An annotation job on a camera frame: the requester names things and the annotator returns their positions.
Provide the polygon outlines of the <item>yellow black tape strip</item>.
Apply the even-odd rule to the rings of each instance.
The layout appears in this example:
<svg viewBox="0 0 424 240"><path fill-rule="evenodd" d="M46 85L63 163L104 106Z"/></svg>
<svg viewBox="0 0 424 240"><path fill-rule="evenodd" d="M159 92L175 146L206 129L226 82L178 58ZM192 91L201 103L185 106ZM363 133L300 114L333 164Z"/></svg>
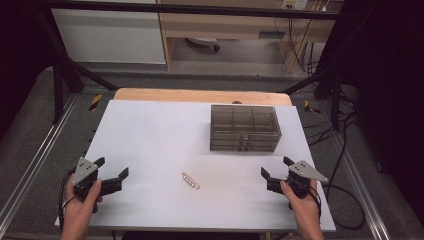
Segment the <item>yellow black tape strip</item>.
<svg viewBox="0 0 424 240"><path fill-rule="evenodd" d="M101 98L102 98L102 94L97 94L97 95L94 96L94 98L93 98L93 100L90 104L89 111L95 111L95 109L97 108Z"/></svg>
<svg viewBox="0 0 424 240"><path fill-rule="evenodd" d="M306 112L311 112L311 113L314 113L314 114L321 114L320 110L312 108L309 101L307 101L307 100L304 100L304 110Z"/></svg>

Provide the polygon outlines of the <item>white cabinet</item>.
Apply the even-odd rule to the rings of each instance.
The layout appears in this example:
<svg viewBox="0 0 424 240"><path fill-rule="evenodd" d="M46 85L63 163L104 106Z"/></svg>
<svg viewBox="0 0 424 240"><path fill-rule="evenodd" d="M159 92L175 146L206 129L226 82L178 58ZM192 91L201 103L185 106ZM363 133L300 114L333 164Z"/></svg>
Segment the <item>white cabinet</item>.
<svg viewBox="0 0 424 240"><path fill-rule="evenodd" d="M66 51L75 61L166 62L156 14L62 9L52 12Z"/></svg>

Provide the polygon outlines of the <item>person's left hand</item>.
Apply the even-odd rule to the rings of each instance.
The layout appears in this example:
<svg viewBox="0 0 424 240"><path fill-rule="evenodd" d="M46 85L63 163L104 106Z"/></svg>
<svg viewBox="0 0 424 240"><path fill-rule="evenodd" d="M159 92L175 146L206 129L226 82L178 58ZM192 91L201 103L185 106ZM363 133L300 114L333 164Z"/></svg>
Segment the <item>person's left hand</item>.
<svg viewBox="0 0 424 240"><path fill-rule="evenodd" d="M100 196L102 181L97 179L90 188L88 195L83 200L79 200L74 193L73 180L74 175L71 175L66 186L65 219L90 221L93 215L94 205L102 201L102 197Z"/></svg>

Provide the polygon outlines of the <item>black metal frame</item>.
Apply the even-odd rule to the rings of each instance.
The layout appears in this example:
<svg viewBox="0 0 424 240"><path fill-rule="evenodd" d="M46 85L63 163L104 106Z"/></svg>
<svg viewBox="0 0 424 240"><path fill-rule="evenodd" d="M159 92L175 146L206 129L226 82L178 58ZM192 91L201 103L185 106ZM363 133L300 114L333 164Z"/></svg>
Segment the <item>black metal frame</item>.
<svg viewBox="0 0 424 240"><path fill-rule="evenodd" d="M76 63L66 52L60 33L56 31L56 24L50 22L46 15L51 8L66 10L92 10L108 12L141 12L166 14L194 14L214 16L237 16L248 18L287 18L309 20L332 20L354 22L358 17L349 13L318 12L307 10L271 10L264 8L200 6L181 4L148 4L104 1L74 1L74 0L37 0L32 8L33 16L41 30L39 34L45 36L50 46L48 50L53 55L54 86L55 86L55 121L63 114L61 80L64 80L72 92L81 92L84 89L78 73L88 77L108 90L118 90L119 87L107 82L85 67Z"/></svg>

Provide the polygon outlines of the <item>light wooden table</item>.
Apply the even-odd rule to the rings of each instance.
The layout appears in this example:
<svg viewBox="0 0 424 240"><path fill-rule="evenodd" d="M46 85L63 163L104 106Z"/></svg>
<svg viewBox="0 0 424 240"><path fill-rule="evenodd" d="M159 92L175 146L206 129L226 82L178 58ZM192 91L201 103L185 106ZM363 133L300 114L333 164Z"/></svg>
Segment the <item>light wooden table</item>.
<svg viewBox="0 0 424 240"><path fill-rule="evenodd" d="M114 100L224 103L291 106L287 94L257 91L211 91L184 89L121 88Z"/></svg>

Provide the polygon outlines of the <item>aluminium floor rail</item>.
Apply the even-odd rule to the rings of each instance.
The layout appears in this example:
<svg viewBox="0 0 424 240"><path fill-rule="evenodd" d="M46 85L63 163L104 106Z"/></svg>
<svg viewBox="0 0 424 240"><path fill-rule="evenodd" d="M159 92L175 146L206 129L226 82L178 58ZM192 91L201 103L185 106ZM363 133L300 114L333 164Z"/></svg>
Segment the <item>aluminium floor rail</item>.
<svg viewBox="0 0 424 240"><path fill-rule="evenodd" d="M351 182L353 190L361 203L367 224L375 240L390 240L390 234L377 210L377 207L368 191L359 171L357 170L352 157L347 149L343 138L338 135L334 137L335 144L341 153L341 162Z"/></svg>
<svg viewBox="0 0 424 240"><path fill-rule="evenodd" d="M32 157L29 166L23 173L17 186L14 188L11 196L8 198L4 207L0 211L0 239L5 235L9 225L11 224L16 212L22 204L27 192L29 191L34 179L42 168L46 158L48 157L56 139L60 135L63 127L65 126L69 116L71 115L75 102L79 99L79 94L72 94L67 100L64 108L63 115L59 118L58 122L53 124L49 129L48 134L43 139L37 152Z"/></svg>

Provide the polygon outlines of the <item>white power strip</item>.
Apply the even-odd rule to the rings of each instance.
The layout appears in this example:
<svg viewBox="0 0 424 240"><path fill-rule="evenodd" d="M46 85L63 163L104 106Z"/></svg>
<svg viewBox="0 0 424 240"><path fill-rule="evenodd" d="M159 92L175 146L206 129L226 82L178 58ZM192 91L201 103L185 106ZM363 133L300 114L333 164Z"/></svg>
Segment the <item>white power strip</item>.
<svg viewBox="0 0 424 240"><path fill-rule="evenodd" d="M308 0L283 0L282 7L286 9L303 10L306 8Z"/></svg>

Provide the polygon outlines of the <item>person's right hand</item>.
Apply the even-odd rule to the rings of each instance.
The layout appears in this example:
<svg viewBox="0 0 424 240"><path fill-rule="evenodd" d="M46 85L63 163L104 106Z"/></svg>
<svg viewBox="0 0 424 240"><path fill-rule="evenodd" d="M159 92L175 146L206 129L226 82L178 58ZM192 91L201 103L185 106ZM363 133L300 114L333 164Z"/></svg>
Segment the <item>person's right hand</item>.
<svg viewBox="0 0 424 240"><path fill-rule="evenodd" d="M304 199L298 198L286 182L282 181L280 185L283 194L291 204L292 211L298 223L320 222L319 207L315 201L315 198L317 197L317 182L315 180L310 181L311 192L310 195Z"/></svg>

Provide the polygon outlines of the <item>smoky clear pull-out drawer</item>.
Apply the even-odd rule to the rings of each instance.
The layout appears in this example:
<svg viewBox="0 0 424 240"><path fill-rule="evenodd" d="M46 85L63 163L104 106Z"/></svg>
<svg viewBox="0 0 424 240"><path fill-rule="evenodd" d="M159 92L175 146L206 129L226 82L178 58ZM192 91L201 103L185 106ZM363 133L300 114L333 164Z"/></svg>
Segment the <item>smoky clear pull-out drawer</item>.
<svg viewBox="0 0 424 240"><path fill-rule="evenodd" d="M235 151L235 152L274 152L276 147L270 146L212 146L211 151Z"/></svg>

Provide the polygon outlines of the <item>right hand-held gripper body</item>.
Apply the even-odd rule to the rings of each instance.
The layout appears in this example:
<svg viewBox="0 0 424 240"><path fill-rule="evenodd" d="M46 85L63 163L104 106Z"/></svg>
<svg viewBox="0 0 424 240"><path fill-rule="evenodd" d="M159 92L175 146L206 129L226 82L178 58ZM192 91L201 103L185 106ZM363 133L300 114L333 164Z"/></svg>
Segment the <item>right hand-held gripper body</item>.
<svg viewBox="0 0 424 240"><path fill-rule="evenodd" d="M311 196L321 209L321 201L318 192L311 187L310 181L317 180L324 183L328 182L328 178L317 171L314 167L302 160L288 166L289 172L286 183L292 188L292 191L299 199Z"/></svg>

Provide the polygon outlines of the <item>white office chair base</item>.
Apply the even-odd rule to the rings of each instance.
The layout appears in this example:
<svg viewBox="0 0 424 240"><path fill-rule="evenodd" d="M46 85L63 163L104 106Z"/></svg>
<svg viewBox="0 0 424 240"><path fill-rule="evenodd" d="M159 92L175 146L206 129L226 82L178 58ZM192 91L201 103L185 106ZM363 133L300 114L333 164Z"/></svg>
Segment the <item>white office chair base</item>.
<svg viewBox="0 0 424 240"><path fill-rule="evenodd" d="M199 46L211 47L214 51L219 51L220 46L215 38L187 38L187 41Z"/></svg>

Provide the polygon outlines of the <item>smoky clear drawer organizer box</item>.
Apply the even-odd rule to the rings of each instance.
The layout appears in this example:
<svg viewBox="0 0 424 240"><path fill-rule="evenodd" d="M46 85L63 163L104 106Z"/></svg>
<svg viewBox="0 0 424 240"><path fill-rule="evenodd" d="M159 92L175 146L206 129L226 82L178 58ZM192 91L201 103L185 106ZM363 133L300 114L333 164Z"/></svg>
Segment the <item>smoky clear drawer organizer box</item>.
<svg viewBox="0 0 424 240"><path fill-rule="evenodd" d="M212 105L210 147L272 146L282 137L272 106Z"/></svg>

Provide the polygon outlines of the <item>white board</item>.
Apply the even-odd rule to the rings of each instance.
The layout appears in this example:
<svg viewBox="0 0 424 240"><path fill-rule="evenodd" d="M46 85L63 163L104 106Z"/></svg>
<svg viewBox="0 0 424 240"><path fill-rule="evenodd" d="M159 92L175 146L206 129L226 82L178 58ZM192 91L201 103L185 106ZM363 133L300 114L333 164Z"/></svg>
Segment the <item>white board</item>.
<svg viewBox="0 0 424 240"><path fill-rule="evenodd" d="M274 152L210 150L208 103L109 102L86 157L104 157L102 179L129 168L121 191L105 196L94 228L278 232L296 223L287 199L268 191L261 168L285 178L283 158L312 160L298 112L276 109Z"/></svg>

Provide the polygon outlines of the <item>wooden office desk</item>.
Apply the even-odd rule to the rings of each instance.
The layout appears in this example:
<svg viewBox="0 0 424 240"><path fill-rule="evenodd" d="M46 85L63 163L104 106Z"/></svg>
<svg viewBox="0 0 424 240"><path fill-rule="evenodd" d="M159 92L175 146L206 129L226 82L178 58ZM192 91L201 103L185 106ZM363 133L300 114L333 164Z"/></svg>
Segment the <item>wooden office desk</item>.
<svg viewBox="0 0 424 240"><path fill-rule="evenodd" d="M156 0L159 4L224 6L295 10L282 7L283 0ZM307 11L324 12L333 4L329 0L308 0ZM266 33L277 42L280 56L289 72L309 43L325 43L335 24L332 20L248 18L194 14L159 15L165 38L259 39Z"/></svg>

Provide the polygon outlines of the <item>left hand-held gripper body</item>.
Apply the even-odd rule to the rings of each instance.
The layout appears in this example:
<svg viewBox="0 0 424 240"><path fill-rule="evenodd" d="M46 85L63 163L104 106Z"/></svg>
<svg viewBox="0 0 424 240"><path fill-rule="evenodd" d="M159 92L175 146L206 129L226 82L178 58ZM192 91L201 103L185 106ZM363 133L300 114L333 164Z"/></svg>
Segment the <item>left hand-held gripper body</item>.
<svg viewBox="0 0 424 240"><path fill-rule="evenodd" d="M74 180L72 181L75 195L85 200L98 177L99 166L83 157L81 157L74 171Z"/></svg>

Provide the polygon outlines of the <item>black curtain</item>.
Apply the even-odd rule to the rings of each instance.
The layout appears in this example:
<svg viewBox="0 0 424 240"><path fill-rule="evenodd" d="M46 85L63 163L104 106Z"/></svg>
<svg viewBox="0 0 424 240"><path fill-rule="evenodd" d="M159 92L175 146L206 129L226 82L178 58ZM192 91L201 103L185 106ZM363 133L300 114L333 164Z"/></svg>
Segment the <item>black curtain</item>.
<svg viewBox="0 0 424 240"><path fill-rule="evenodd" d="M52 64L37 36L31 0L0 0L0 139L10 128L37 76Z"/></svg>
<svg viewBox="0 0 424 240"><path fill-rule="evenodd" d="M424 0L378 0L347 76L377 159L424 223Z"/></svg>

